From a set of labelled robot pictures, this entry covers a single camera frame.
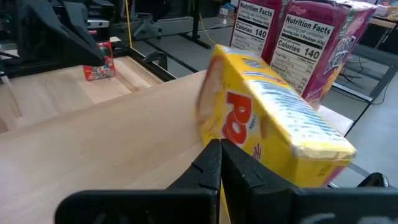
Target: snack package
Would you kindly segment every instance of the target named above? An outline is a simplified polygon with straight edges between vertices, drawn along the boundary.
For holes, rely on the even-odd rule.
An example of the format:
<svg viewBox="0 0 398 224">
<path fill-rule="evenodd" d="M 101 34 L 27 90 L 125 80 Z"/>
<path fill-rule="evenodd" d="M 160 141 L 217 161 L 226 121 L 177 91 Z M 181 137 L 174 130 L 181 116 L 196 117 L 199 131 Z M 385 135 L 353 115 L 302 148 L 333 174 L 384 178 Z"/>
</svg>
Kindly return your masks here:
<svg viewBox="0 0 398 224">
<path fill-rule="evenodd" d="M 356 155 L 257 55 L 217 45 L 196 106 L 204 145 L 228 138 L 299 187 L 326 186 Z"/>
<path fill-rule="evenodd" d="M 267 63 L 289 0 L 240 0 L 231 47 L 254 52 Z"/>
<path fill-rule="evenodd" d="M 318 108 L 376 7 L 356 1 L 291 1 L 271 68 Z"/>
<path fill-rule="evenodd" d="M 112 45 L 110 41 L 97 43 L 99 49 L 105 54 L 105 64 L 99 67 L 83 65 L 83 71 L 87 81 L 98 80 L 102 78 L 110 78 L 115 75 L 113 63 Z"/>
</svg>

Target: yellow snack box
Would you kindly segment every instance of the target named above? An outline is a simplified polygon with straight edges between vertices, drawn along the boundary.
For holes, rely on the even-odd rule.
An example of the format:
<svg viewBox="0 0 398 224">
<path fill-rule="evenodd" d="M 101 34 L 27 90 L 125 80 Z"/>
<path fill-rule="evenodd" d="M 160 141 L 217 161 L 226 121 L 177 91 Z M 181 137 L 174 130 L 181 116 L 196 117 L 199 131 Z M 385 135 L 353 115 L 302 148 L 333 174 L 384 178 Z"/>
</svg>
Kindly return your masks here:
<svg viewBox="0 0 398 224">
<path fill-rule="evenodd" d="M 327 185 L 356 155 L 261 58 L 217 45 L 196 116 L 204 145 L 228 138 L 299 187 Z"/>
</svg>

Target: red snack bag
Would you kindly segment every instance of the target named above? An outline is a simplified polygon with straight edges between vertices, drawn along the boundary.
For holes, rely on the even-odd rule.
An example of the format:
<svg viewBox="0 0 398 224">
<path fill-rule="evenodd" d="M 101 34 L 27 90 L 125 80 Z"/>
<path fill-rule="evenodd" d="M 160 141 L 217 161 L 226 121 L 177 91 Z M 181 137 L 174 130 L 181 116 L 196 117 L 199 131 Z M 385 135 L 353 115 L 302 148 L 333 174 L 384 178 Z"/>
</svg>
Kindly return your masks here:
<svg viewBox="0 0 398 224">
<path fill-rule="evenodd" d="M 105 54 L 105 64 L 99 67 L 83 65 L 83 71 L 87 81 L 110 78 L 115 75 L 113 63 L 112 45 L 110 41 L 98 43 L 99 49 Z"/>
</svg>

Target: yellow cable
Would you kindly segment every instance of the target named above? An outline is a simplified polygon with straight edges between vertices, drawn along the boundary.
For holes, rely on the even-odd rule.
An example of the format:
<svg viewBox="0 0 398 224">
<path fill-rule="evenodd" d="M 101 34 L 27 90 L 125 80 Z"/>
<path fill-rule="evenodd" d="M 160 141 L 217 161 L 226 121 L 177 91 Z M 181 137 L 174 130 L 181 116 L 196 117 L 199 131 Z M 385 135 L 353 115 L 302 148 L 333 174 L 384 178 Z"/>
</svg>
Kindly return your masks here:
<svg viewBox="0 0 398 224">
<path fill-rule="evenodd" d="M 132 38 L 131 38 L 131 28 L 130 28 L 130 13 L 129 13 L 129 4 L 128 1 L 125 0 L 126 4 L 126 17 L 127 17 L 127 27 L 129 29 L 129 41 L 130 41 L 130 48 L 132 49 Z"/>
<path fill-rule="evenodd" d="M 207 34 L 207 31 L 206 31 L 205 25 L 204 25 L 204 23 L 203 23 L 203 19 L 201 18 L 200 12 L 199 12 L 199 17 L 200 17 L 201 26 L 202 26 L 202 28 L 203 28 L 203 31 L 205 31 L 205 34 L 206 34 L 207 38 L 209 38 L 210 41 L 212 41 L 213 44 L 216 44 L 216 42 L 214 42 L 213 39 L 210 38 L 210 36 Z"/>
</svg>

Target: wooden table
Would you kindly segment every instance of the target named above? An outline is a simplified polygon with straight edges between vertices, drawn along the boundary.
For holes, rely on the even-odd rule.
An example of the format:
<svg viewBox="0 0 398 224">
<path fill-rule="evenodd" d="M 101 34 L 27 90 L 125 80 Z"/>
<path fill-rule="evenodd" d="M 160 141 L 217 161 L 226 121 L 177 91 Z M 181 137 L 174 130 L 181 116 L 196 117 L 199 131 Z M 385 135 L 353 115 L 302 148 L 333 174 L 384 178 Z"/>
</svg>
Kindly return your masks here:
<svg viewBox="0 0 398 224">
<path fill-rule="evenodd" d="M 130 57 L 114 63 L 113 78 L 88 82 L 83 67 L 76 66 L 12 79 L 12 94 L 0 84 L 0 133 L 163 83 Z M 20 115 L 12 108 L 12 96 Z"/>
<path fill-rule="evenodd" d="M 203 149 L 193 112 L 203 77 L 0 135 L 1 223 L 52 223 L 58 203 L 79 190 L 166 188 Z"/>
</svg>

